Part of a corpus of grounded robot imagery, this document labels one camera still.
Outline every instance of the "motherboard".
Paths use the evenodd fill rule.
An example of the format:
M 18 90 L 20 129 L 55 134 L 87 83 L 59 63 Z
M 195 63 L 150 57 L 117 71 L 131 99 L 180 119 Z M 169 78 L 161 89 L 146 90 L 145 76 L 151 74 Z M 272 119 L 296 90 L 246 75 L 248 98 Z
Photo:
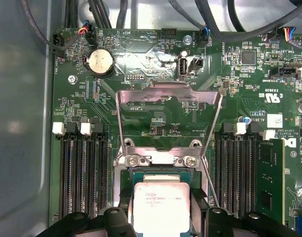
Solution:
M 54 37 L 64 42 L 76 32 L 60 29 Z M 293 40 L 302 44 L 302 35 Z M 174 82 L 223 97 L 206 151 L 220 206 L 236 217 L 258 211 L 296 228 L 302 218 L 300 49 L 269 35 L 222 43 L 202 31 L 97 29 L 57 54 L 53 70 L 52 115 L 61 127 L 52 137 L 51 224 L 74 211 L 94 217 L 142 179 L 147 168 L 121 170 L 115 190 L 116 92 Z M 213 107 L 164 96 L 120 106 L 125 144 L 159 151 L 202 146 Z M 178 172 L 191 188 L 209 190 L 214 204 L 198 170 L 157 166 L 151 173 L 161 172 Z

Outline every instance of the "usb port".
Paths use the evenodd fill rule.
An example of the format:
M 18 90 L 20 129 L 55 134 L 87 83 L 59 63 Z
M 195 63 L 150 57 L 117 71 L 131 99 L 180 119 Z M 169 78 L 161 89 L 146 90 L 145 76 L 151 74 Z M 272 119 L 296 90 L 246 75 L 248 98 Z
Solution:
M 187 68 L 187 59 L 186 58 L 180 58 L 178 61 L 178 74 L 180 76 L 187 76 L 188 68 Z

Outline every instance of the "black cable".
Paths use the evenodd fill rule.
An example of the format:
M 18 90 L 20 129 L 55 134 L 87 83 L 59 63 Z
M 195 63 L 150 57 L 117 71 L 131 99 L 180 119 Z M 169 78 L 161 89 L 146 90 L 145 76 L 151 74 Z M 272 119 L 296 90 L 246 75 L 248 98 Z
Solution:
M 181 7 L 181 5 L 179 5 L 179 3 L 176 0 L 169 0 L 169 3 L 181 16 L 183 16 L 186 20 L 192 23 L 192 25 L 194 25 L 195 27 L 201 30 L 204 29 L 204 25 L 200 24 L 198 21 L 194 20 L 191 16 L 189 16 L 187 12 Z
M 127 8 L 128 8 L 128 0 L 120 0 L 120 11 L 116 23 L 117 29 L 122 29 L 125 25 Z
M 108 14 L 106 12 L 106 8 L 103 4 L 103 1 L 102 0 L 96 0 L 96 4 L 98 6 L 98 10 L 101 13 L 102 20 L 103 20 L 103 23 L 105 25 L 105 28 L 112 28 L 112 25 L 111 25 L 111 22 L 108 18 Z
M 42 32 L 40 31 L 40 29 L 38 28 L 34 17 L 31 13 L 31 10 L 29 8 L 29 5 L 27 3 L 27 0 L 21 0 L 22 3 L 22 7 L 24 10 L 24 13 L 32 27 L 32 29 L 34 30 L 34 32 L 36 33 L 36 35 L 38 36 L 39 39 L 41 39 L 45 44 L 47 44 L 49 47 L 57 50 L 57 51 L 65 51 L 66 49 L 70 48 L 79 38 L 79 34 L 76 33 L 71 40 L 64 46 L 57 46 L 53 43 L 51 43 L 49 40 L 47 40 L 47 38 L 42 34 Z
M 287 15 L 283 16 L 282 18 L 263 26 L 259 29 L 246 32 L 246 33 L 221 33 L 218 29 L 218 26 L 216 24 L 216 21 L 214 19 L 214 16 L 211 12 L 211 9 L 209 7 L 209 3 L 207 0 L 195 0 L 197 8 L 206 22 L 207 26 L 209 27 L 211 33 L 214 35 L 214 37 L 217 40 L 223 41 L 223 42 L 236 42 L 236 41 L 244 41 L 246 39 L 249 39 L 251 37 L 255 37 L 258 35 L 265 34 L 267 32 L 273 31 L 277 26 L 282 26 L 286 24 L 287 22 L 294 19 L 296 16 L 298 16 L 300 13 L 302 13 L 302 4 L 288 13 Z
M 298 44 L 296 42 L 294 42 L 292 39 L 288 41 L 289 44 L 291 44 L 292 46 L 294 47 L 297 47 L 299 49 L 302 49 L 302 45 L 301 44 Z
M 236 29 L 236 31 L 238 32 L 246 32 L 246 30 L 243 28 L 243 26 L 241 25 L 239 18 L 236 14 L 236 10 L 235 10 L 235 0 L 228 0 L 228 13 L 229 13 L 229 17 L 230 20 L 232 22 L 232 25 L 234 26 L 234 28 Z
M 88 0 L 88 3 L 90 4 L 90 8 L 91 8 L 91 11 L 93 13 L 93 16 L 94 16 L 97 27 L 98 28 L 104 28 L 104 23 L 103 23 L 103 20 L 102 20 L 102 16 L 101 16 L 101 13 L 99 12 L 99 10 L 97 8 L 95 0 Z
M 71 0 L 66 0 L 64 7 L 64 28 L 70 27 L 70 2 Z
M 77 28 L 78 27 L 78 15 L 77 15 L 77 9 L 78 9 L 78 0 L 70 0 L 70 8 L 71 8 L 71 27 Z

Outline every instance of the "ram slot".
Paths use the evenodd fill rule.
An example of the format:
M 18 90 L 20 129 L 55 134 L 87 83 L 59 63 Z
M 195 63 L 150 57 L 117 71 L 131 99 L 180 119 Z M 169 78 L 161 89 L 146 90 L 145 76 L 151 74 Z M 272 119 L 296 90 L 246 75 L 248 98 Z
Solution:
M 89 141 L 89 156 L 87 163 L 87 204 L 88 210 L 87 213 L 91 218 L 95 217 L 97 213 L 97 204 L 96 204 L 96 141 Z
M 98 211 L 107 206 L 108 193 L 108 146 L 106 141 L 99 142 L 98 156 Z
M 227 190 L 226 190 L 226 202 L 227 209 L 231 213 L 233 212 L 233 144 L 234 141 L 228 140 L 227 142 L 227 174 L 226 174 L 226 182 L 227 182 Z
M 221 198 L 220 204 L 223 208 L 227 208 L 227 156 L 228 156 L 228 141 L 222 141 L 222 156 L 221 156 Z
M 240 157 L 239 157 L 239 208 L 238 208 L 238 217 L 242 218 L 244 214 L 245 207 L 245 168 L 246 168 L 246 146 L 245 141 L 240 141 Z
M 232 210 L 229 210 L 236 218 L 239 209 L 239 161 L 240 158 L 240 142 L 234 141 L 232 153 Z
M 222 152 L 222 146 L 221 146 L 221 140 L 215 141 L 215 160 L 214 160 L 214 183 L 215 183 L 215 190 L 217 199 L 220 202 L 221 197 L 221 186 L 220 186 L 220 170 L 221 170 L 221 154 Z
M 251 211 L 251 197 L 252 197 L 252 143 L 245 142 L 245 206 L 244 212 Z
M 256 211 L 256 160 L 259 147 L 256 140 L 251 141 L 251 211 Z
M 73 162 L 73 183 L 74 183 L 74 200 L 73 212 L 82 211 L 82 180 L 83 180 L 83 167 L 82 167 L 82 142 L 75 140 L 74 158 Z
M 68 214 L 69 206 L 69 141 L 61 140 L 59 219 Z

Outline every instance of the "integrated circuit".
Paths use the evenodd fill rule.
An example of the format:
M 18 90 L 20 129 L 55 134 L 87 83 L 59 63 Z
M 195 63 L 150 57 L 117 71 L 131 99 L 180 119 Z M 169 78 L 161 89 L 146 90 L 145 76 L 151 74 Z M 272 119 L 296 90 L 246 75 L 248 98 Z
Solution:
M 241 61 L 243 65 L 255 65 L 255 51 L 242 51 Z

